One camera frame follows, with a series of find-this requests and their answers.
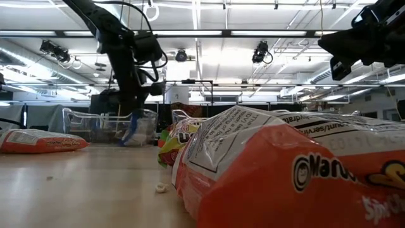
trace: table surface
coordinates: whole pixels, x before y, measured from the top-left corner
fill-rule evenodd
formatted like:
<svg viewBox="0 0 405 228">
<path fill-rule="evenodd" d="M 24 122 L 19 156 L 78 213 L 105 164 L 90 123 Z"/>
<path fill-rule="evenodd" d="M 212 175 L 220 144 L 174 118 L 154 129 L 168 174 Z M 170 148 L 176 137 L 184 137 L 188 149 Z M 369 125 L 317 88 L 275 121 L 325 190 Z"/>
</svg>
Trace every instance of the table surface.
<svg viewBox="0 0 405 228">
<path fill-rule="evenodd" d="M 195 227 L 157 147 L 0 155 L 0 227 Z M 155 193 L 159 182 L 170 185 Z"/>
</svg>

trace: white ceiling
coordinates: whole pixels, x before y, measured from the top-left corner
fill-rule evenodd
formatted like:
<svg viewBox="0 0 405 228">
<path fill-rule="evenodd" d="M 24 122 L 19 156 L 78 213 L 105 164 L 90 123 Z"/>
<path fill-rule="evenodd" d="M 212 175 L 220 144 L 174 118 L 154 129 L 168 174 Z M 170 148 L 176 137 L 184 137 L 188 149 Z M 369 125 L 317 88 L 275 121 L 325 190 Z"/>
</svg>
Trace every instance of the white ceiling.
<svg viewBox="0 0 405 228">
<path fill-rule="evenodd" d="M 307 10 L 301 6 L 305 0 L 279 0 L 278 10 L 269 9 L 269 3 L 273 1 L 267 0 L 227 0 L 227 4 L 235 8 L 223 10 L 221 7 L 222 0 L 201 0 L 202 7 L 219 6 L 219 9 L 202 9 L 201 19 L 197 29 L 286 29 L 291 20 L 297 15 L 296 19 L 289 29 L 313 29 L 321 30 L 331 29 L 349 29 L 351 20 L 360 12 L 366 4 L 374 3 L 375 0 L 337 0 L 339 6 L 344 6 L 346 9 L 337 8 L 331 9 L 332 5 L 324 6 L 323 17 L 321 11 Z M 139 4 L 142 1 L 131 1 L 131 3 Z M 192 6 L 191 0 L 177 1 L 154 1 L 158 4 L 171 4 L 177 7 Z M 332 0 L 325 0 L 323 4 L 331 4 Z M 353 9 L 348 7 L 356 3 L 358 6 Z M 63 4 L 60 0 L 0 0 L 1 4 L 17 4 L 20 6 L 43 5 L 51 6 L 52 4 Z M 249 4 L 244 8 L 240 4 Z M 283 4 L 295 5 L 297 9 L 283 9 Z M 309 0 L 307 6 L 319 6 L 319 1 Z M 81 19 L 70 8 L 48 8 L 48 9 L 26 9 L 26 8 L 4 8 L 0 7 L 0 28 L 10 30 L 84 30 L 87 29 Z M 115 13 L 120 13 L 121 6 L 114 6 Z M 153 16 L 153 10 L 148 11 L 150 17 Z M 123 8 L 123 21 L 133 30 L 141 28 L 141 17 L 138 12 L 127 7 Z M 142 28 L 146 29 L 145 20 L 143 20 Z M 159 6 L 159 16 L 157 20 L 151 22 L 154 30 L 178 30 L 178 29 L 194 29 L 193 16 L 191 9 L 179 9 Z M 13 38 L 8 39 L 15 44 L 26 48 L 34 53 L 40 54 L 39 47 L 42 39 L 39 38 Z M 70 69 L 73 72 L 87 77 L 94 82 L 105 82 L 109 77 L 111 68 L 107 67 L 106 73 L 101 77 L 95 78 L 93 73 L 96 67 L 96 48 L 97 42 L 95 39 L 51 39 L 55 44 L 69 49 L 72 55 L 77 55 L 82 61 L 83 66 L 79 70 Z M 297 61 L 292 61 L 291 58 L 296 56 L 302 46 L 298 46 L 301 39 L 281 39 L 277 43 L 274 50 L 274 63 L 265 69 L 256 71 L 257 74 L 252 75 L 255 66 L 251 62 L 253 49 L 258 45 L 258 42 L 263 39 L 258 38 L 205 38 L 199 39 L 202 46 L 202 78 L 206 80 L 233 80 L 240 82 L 241 79 L 254 78 L 254 82 L 267 82 L 270 79 L 285 79 L 289 82 L 297 83 L 304 82 L 314 72 L 319 69 L 329 66 L 331 56 L 316 45 L 316 39 L 307 39 L 302 43 L 312 45 L 306 50 Z M 277 39 L 265 39 L 271 47 Z M 166 53 L 175 52 L 179 48 L 186 49 L 190 55 L 196 55 L 196 42 L 194 38 L 161 38 L 159 43 L 163 51 Z M 106 56 L 99 56 L 98 62 L 109 65 Z M 283 64 L 288 63 L 284 70 L 280 71 Z M 354 77 L 363 73 L 358 70 L 354 72 Z"/>
</svg>

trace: chip bag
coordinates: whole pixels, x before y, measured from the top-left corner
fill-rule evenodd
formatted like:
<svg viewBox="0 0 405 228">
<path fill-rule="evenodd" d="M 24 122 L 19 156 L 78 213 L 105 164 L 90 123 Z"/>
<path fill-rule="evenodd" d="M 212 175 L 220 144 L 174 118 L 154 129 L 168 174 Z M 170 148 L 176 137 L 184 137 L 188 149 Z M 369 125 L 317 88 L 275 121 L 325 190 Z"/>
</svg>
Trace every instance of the chip bag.
<svg viewBox="0 0 405 228">
<path fill-rule="evenodd" d="M 402 227 L 405 125 L 233 108 L 173 166 L 198 227 Z"/>
<path fill-rule="evenodd" d="M 165 144 L 160 148 L 158 155 L 158 161 L 162 166 L 173 166 L 178 150 L 183 148 L 194 133 L 196 133 L 202 120 L 201 118 L 188 118 L 169 127 L 171 131 L 168 135 L 163 134 Z"/>
<path fill-rule="evenodd" d="M 75 151 L 89 145 L 79 136 L 36 129 L 13 129 L 0 132 L 2 153 L 52 153 Z"/>
</svg>

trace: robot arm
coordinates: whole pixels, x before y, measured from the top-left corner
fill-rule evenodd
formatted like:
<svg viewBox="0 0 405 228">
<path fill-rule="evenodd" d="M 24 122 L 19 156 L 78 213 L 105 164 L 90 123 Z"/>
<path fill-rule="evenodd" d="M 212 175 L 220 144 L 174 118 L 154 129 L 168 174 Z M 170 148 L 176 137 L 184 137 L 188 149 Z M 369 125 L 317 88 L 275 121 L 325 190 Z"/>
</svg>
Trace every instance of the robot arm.
<svg viewBox="0 0 405 228">
<path fill-rule="evenodd" d="M 162 57 L 160 45 L 151 32 L 135 35 L 129 28 L 121 24 L 110 12 L 99 4 L 125 4 L 121 1 L 63 0 L 85 22 L 92 35 L 100 43 L 98 53 L 108 55 L 115 73 L 120 91 L 121 102 L 135 108 L 142 108 L 149 94 L 160 95 L 165 84 L 154 83 L 144 87 L 146 77 L 157 82 L 158 76 L 152 78 L 147 72 L 135 66 L 135 60 L 146 63 L 158 61 Z"/>
<path fill-rule="evenodd" d="M 385 67 L 405 64 L 405 2 L 378 0 L 353 19 L 352 28 L 322 36 L 318 45 L 333 55 L 332 78 L 342 80 L 351 66 L 384 63 Z"/>
</svg>

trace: ceiling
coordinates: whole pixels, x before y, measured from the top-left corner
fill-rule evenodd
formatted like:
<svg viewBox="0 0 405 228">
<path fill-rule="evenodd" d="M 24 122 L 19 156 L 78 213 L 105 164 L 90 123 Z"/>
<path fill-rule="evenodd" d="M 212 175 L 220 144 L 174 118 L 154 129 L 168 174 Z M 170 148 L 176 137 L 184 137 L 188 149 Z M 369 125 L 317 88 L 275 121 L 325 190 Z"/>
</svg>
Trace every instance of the ceiling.
<svg viewBox="0 0 405 228">
<path fill-rule="evenodd" d="M 332 0 L 324 0 L 320 9 L 317 0 L 279 0 L 278 9 L 274 10 L 273 1 L 265 0 L 177 0 L 153 1 L 159 8 L 157 19 L 151 21 L 154 30 L 344 30 L 351 28 L 351 20 L 367 4 L 375 0 L 336 0 L 337 7 L 332 9 Z M 142 8 L 142 1 L 128 1 Z M 2 30 L 88 30 L 81 19 L 60 0 L 0 0 L 0 28 Z M 145 20 L 137 11 L 128 7 L 103 5 L 117 16 L 122 14 L 122 22 L 132 30 L 147 29 Z M 152 18 L 155 9 L 148 9 Z M 42 56 L 39 51 L 41 38 L 19 37 L 7 38 L 32 53 Z M 111 67 L 105 55 L 96 54 L 95 39 L 50 38 L 55 44 L 69 49 L 72 56 L 81 62 L 80 69 L 69 68 L 73 73 L 86 80 L 107 83 Z M 259 41 L 267 41 L 274 61 L 271 65 L 253 65 L 251 58 Z M 204 80 L 218 83 L 240 83 L 249 79 L 250 83 L 306 83 L 317 73 L 325 71 L 332 57 L 317 44 L 317 39 L 260 39 L 260 38 L 198 38 L 201 47 L 201 75 Z M 187 54 L 195 56 L 195 38 L 160 38 L 162 50 L 168 55 L 178 49 L 185 49 Z M 49 61 L 55 60 L 45 56 Z M 95 77 L 95 62 L 107 64 L 106 71 Z M 196 64 L 191 64 L 190 78 L 197 79 Z M 347 79 L 355 78 L 369 72 L 370 67 L 359 66 Z M 264 88 L 262 91 L 281 90 Z"/>
</svg>

